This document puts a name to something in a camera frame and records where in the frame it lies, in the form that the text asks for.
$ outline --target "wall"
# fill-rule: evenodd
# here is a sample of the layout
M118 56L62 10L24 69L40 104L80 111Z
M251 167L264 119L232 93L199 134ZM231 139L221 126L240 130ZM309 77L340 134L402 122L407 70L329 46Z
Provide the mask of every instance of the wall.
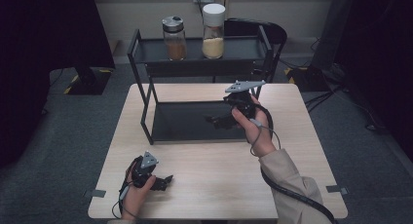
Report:
M192 0L95 0L109 40L130 40L139 28L144 38L162 37L161 20L184 19L187 37L203 34L202 17ZM312 44L320 37L330 0L215 0L225 5L227 18L271 21L288 34L288 50L295 44Z

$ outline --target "black chair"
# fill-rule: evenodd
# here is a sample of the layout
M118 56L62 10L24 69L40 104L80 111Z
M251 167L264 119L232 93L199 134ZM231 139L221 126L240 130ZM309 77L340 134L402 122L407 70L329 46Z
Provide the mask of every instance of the black chair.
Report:
M254 19L229 18L224 21L224 34L225 36L254 36L258 33L259 25L263 26L264 31L267 34L268 41L273 47L274 56L270 67L263 67L263 64L257 63L253 75L258 75L260 78L263 77L266 82L272 83L282 53L282 48L287 37L285 30L272 22Z

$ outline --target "chair backrest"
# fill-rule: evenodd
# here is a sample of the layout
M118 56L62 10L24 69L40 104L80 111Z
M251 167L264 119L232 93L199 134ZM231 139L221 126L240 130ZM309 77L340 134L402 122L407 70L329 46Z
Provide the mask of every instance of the chair backrest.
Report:
M272 82L282 48L285 45L287 38L285 30L273 22L254 19L229 18L224 21L224 34L225 36L254 36L257 35L259 25L263 26L265 34L268 37L268 41L272 44L273 49L278 46L275 50L271 71L269 71L271 74L268 74L271 75L270 81Z

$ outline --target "spice jar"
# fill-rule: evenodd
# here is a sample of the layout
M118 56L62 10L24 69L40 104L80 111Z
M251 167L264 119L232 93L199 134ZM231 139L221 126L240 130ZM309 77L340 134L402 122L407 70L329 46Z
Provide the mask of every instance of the spice jar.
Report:
M208 4L203 7L204 42L203 53L207 58L220 58L224 54L225 7Z
M182 60L186 57L185 30L179 17L167 17L162 20L164 41L170 60Z

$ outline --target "light wood tabletop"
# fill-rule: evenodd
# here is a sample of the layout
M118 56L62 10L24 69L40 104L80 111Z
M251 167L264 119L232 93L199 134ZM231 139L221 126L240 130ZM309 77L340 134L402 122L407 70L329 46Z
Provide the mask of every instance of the light wood tabletop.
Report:
M222 100L231 84L156 84L160 101ZM339 192L326 186L336 181L297 87L266 84L259 97L272 114L282 148L288 152L301 175L313 177L324 205L335 218L347 216ZM155 104L149 106L146 124L152 129ZM140 118L143 102L137 85L132 85L103 165L96 190L104 198L92 199L91 218L113 218L125 170L131 161L149 151L160 162L154 174L173 180L165 192L151 191L139 213L154 219L270 219L278 218L270 187L261 177L257 158L246 141L170 142L150 145Z

